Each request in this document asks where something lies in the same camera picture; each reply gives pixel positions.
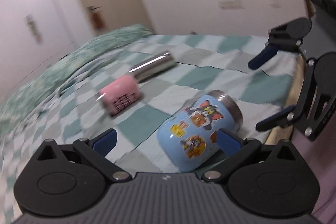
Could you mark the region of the blue cartoon sticker cup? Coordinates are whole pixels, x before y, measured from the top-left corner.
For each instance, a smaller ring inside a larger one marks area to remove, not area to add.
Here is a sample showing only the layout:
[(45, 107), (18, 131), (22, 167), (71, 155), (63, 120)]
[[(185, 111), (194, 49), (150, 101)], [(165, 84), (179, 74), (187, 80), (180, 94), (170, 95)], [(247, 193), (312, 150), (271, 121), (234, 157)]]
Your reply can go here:
[(243, 115), (232, 97), (220, 90), (196, 96), (158, 129), (157, 139), (180, 171), (197, 169), (219, 149), (218, 133), (236, 134)]

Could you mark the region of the checkered green white blanket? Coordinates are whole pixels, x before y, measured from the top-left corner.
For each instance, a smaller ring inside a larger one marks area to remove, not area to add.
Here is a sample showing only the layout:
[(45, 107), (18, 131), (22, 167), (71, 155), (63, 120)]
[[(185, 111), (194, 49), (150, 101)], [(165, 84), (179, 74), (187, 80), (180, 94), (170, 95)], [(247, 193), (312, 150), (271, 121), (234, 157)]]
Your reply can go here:
[[(288, 98), (297, 56), (279, 52), (256, 71), (248, 62), (264, 47), (258, 36), (152, 35), (104, 53), (76, 71), (40, 103), (17, 127), (1, 135), (1, 223), (20, 216), (15, 180), (47, 138), (72, 143), (114, 128), (116, 147), (108, 159), (131, 173), (176, 172), (157, 141), (161, 124), (189, 100), (212, 90), (231, 96), (243, 114), (241, 138), (265, 141), (268, 132), (255, 125), (278, 112)], [(115, 117), (97, 100), (100, 89), (134, 65), (163, 51), (177, 66), (141, 83), (142, 97)]]

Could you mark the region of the stainless steel cup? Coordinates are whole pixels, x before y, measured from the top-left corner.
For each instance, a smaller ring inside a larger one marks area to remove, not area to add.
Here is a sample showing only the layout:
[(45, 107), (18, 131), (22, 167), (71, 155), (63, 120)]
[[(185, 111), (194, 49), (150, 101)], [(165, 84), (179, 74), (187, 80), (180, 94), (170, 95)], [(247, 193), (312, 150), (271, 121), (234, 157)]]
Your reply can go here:
[(128, 73), (133, 76), (138, 83), (142, 83), (176, 65), (173, 54), (169, 51), (165, 51), (132, 66)]

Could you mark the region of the pink cup with text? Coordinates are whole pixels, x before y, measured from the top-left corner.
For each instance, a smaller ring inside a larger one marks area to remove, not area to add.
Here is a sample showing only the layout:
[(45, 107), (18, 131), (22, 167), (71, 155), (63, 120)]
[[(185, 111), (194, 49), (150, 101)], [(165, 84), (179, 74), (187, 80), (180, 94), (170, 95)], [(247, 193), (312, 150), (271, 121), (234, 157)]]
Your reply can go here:
[(98, 92), (97, 100), (114, 116), (141, 98), (138, 82), (131, 75), (123, 75)]

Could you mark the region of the white wardrobe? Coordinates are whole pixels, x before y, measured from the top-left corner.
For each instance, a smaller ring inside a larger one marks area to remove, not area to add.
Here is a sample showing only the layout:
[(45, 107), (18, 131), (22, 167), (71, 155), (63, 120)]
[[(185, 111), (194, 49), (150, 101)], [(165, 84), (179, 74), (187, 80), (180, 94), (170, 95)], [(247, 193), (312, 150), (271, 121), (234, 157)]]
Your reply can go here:
[(1, 0), (1, 99), (93, 37), (79, 0)]

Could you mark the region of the green floral quilt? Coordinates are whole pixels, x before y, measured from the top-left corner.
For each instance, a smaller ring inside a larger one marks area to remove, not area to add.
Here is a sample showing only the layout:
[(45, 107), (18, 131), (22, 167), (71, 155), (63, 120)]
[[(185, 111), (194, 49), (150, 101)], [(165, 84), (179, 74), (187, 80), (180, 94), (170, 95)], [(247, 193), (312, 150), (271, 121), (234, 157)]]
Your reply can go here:
[(141, 24), (119, 28), (93, 38), (79, 49), (63, 57), (39, 77), (21, 86), (1, 103), (1, 135), (8, 134), (62, 86), (81, 67), (104, 53), (133, 43), (153, 34)]

